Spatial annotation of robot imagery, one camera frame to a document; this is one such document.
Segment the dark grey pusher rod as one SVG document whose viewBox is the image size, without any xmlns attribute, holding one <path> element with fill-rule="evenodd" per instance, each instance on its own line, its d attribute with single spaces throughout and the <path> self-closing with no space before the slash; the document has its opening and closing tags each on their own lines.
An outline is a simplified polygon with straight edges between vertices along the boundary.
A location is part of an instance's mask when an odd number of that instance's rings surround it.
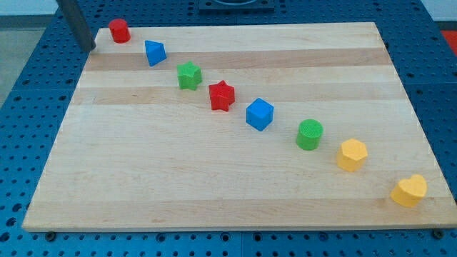
<svg viewBox="0 0 457 257">
<path fill-rule="evenodd" d="M 77 0 L 56 0 L 64 18 L 71 29 L 76 42 L 83 52 L 91 52 L 96 48 L 91 29 Z"/>
</svg>

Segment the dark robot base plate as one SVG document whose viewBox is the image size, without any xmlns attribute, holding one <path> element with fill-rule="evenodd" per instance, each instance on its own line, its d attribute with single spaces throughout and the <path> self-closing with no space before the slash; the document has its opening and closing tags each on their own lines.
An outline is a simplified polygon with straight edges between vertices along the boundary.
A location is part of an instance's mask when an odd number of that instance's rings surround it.
<svg viewBox="0 0 457 257">
<path fill-rule="evenodd" d="M 199 0 L 200 14 L 238 11 L 273 11 L 275 0 Z"/>
</svg>

